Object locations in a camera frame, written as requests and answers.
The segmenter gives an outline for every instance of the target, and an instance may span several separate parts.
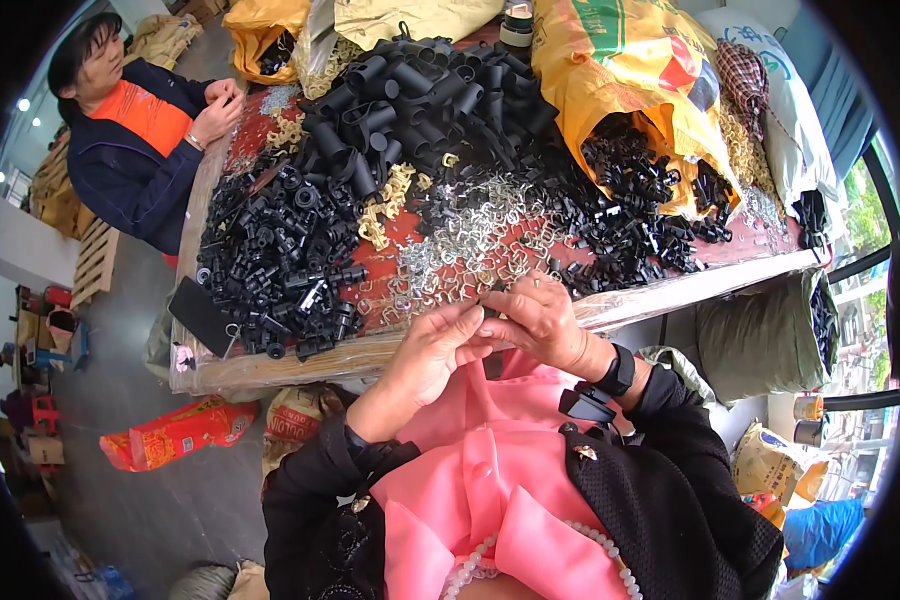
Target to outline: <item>red stool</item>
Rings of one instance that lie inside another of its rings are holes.
[[[60,411],[54,408],[54,397],[52,395],[38,395],[33,399],[33,426],[40,431],[46,433],[57,433],[57,419],[60,418]]]

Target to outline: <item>bracelet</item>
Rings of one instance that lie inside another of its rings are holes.
[[[203,152],[207,151],[207,149],[204,148],[204,144],[201,143],[201,140],[195,138],[194,135],[190,131],[187,131],[187,139],[192,141],[193,145],[196,146],[196,148],[198,148],[199,150],[201,150]]]

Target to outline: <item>button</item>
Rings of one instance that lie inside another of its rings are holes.
[[[489,462],[477,462],[473,465],[473,470],[470,471],[474,479],[483,479],[484,477],[489,477],[492,473],[493,467]]]

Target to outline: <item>bead necklace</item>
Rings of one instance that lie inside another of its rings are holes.
[[[564,524],[568,527],[572,527],[574,531],[579,532],[582,536],[587,536],[590,540],[599,544],[606,552],[606,556],[611,558],[619,569],[620,579],[623,580],[623,584],[626,587],[626,593],[629,595],[630,600],[643,600],[643,594],[640,593],[640,585],[636,583],[636,577],[634,577],[633,572],[627,568],[623,558],[620,558],[620,548],[616,547],[612,539],[579,521],[564,520]],[[484,555],[497,544],[497,538],[499,536],[500,532],[498,531],[484,539],[483,543],[477,544],[476,549],[470,553],[466,562],[459,566],[456,575],[454,575],[453,579],[447,584],[442,600],[457,599],[461,588],[473,581],[473,571],[480,565],[480,559],[484,558]]]

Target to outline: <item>navy jacket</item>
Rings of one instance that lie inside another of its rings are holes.
[[[124,66],[123,78],[192,119],[207,106],[210,81],[182,78],[143,58]],[[180,140],[164,157],[123,125],[83,113],[73,117],[70,129],[67,170],[80,201],[111,227],[175,257],[204,153]]]

